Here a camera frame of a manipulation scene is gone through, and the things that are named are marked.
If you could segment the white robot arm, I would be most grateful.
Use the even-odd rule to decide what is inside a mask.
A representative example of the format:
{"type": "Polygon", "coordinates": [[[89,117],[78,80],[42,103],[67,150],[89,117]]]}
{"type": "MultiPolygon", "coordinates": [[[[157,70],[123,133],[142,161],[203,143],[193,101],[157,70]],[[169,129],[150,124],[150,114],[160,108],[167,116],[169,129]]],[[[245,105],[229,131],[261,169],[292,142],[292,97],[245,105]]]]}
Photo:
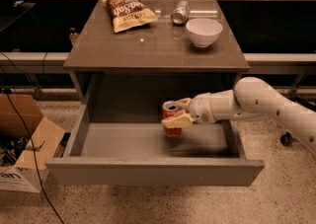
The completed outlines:
{"type": "Polygon", "coordinates": [[[162,120],[166,128],[226,119],[252,121],[268,116],[316,154],[316,112],[289,100],[259,78],[244,77],[233,90],[180,99],[175,105],[180,110],[162,120]]]}

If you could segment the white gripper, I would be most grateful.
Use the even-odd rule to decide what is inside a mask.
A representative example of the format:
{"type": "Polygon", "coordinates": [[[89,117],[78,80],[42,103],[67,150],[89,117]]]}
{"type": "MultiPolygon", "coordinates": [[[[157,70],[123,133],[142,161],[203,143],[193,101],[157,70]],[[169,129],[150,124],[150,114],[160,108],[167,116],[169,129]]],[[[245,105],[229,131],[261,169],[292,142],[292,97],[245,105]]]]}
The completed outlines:
{"type": "Polygon", "coordinates": [[[211,108],[211,93],[200,94],[192,99],[177,100],[176,105],[181,111],[162,120],[162,124],[166,128],[186,128],[194,122],[198,124],[216,123],[211,108]]]}

